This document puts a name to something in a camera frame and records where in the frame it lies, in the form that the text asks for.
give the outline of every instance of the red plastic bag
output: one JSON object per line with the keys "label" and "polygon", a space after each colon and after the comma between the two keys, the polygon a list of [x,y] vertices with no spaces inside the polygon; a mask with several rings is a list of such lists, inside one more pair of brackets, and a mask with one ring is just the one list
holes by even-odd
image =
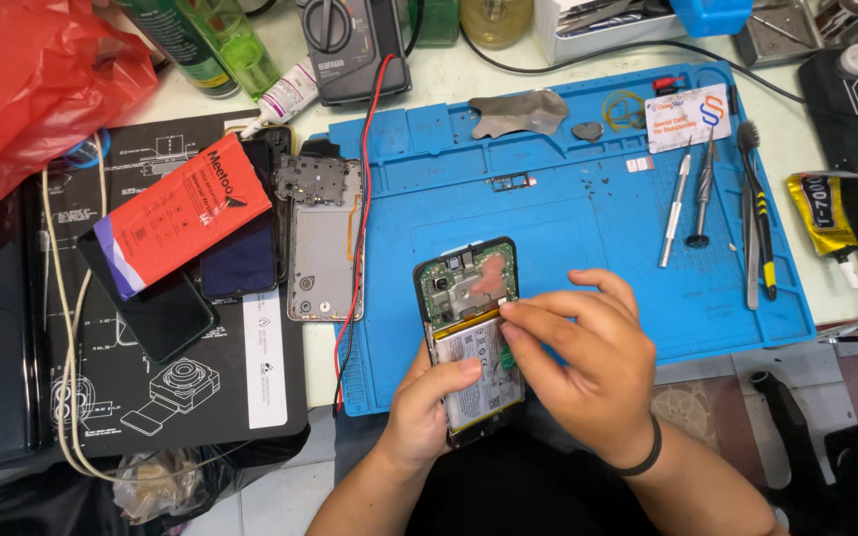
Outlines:
{"label": "red plastic bag", "polygon": [[90,0],[0,0],[0,200],[156,84],[148,47]]}

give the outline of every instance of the phone battery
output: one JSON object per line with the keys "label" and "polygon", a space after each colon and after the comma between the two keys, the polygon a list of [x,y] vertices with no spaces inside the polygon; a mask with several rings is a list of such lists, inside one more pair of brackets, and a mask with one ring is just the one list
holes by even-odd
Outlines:
{"label": "phone battery", "polygon": [[453,433],[484,420],[524,400],[525,385],[518,367],[502,367],[501,353],[508,351],[499,329],[505,320],[489,321],[447,335],[435,342],[439,363],[478,357],[483,374],[477,382],[445,397],[445,411]]}

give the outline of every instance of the blue silicone repair mat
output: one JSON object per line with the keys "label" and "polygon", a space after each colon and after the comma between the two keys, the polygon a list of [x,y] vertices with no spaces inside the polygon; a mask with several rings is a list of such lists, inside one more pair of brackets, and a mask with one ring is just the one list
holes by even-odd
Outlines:
{"label": "blue silicone repair mat", "polygon": [[[674,65],[551,88],[569,115],[553,135],[521,132],[473,139],[480,121],[466,103],[390,110],[370,130],[373,201],[366,230],[365,305],[343,378],[349,415],[389,409],[393,392],[423,335],[412,272],[419,262],[475,240],[508,236],[518,247],[522,297],[572,288],[571,268],[601,267],[626,279],[641,309],[658,362],[697,359],[775,346],[815,333],[796,265],[773,200],[772,245],[778,298],[760,292],[745,305],[740,186],[735,138],[717,142],[720,161],[709,204],[705,249],[689,249],[697,176],[705,145],[692,148],[685,205],[667,269],[657,267],[664,226],[684,150],[652,156],[654,170],[628,173],[626,161],[648,155],[645,130],[614,133],[597,143],[571,127],[602,121],[612,91],[655,96],[651,82],[683,76],[694,87],[732,81],[726,63]],[[745,120],[743,106],[732,128]],[[342,155],[359,158],[362,120],[337,123],[326,135]],[[495,192],[486,179],[529,172],[536,184]],[[761,181],[769,191],[762,165]],[[345,352],[346,339],[341,352]]]}

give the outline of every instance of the black phone screen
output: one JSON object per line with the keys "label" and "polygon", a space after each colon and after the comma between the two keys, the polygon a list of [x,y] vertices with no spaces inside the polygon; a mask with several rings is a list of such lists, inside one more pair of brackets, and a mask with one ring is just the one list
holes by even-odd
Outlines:
{"label": "black phone screen", "polygon": [[162,363],[173,358],[216,326],[216,312],[183,270],[165,275],[125,301],[118,294],[94,230],[79,237],[76,245],[150,361]]}
{"label": "black phone screen", "polygon": [[[264,191],[270,191],[270,145],[263,139],[241,142]],[[277,286],[273,209],[258,214],[200,256],[201,291],[227,298]]]}

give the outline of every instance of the hand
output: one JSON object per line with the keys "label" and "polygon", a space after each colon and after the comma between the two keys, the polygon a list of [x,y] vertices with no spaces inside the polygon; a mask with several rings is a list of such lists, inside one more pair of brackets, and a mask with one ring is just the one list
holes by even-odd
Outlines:
{"label": "hand", "polygon": [[442,397],[468,387],[482,372],[478,358],[432,366],[423,341],[396,389],[389,423],[376,448],[403,470],[431,468],[436,458],[451,450],[445,441]]}
{"label": "hand", "polygon": [[[571,435],[615,468],[650,455],[654,343],[641,331],[631,287],[607,270],[572,270],[576,285],[502,305],[502,334],[545,408]],[[568,361],[560,366],[542,348]]]}

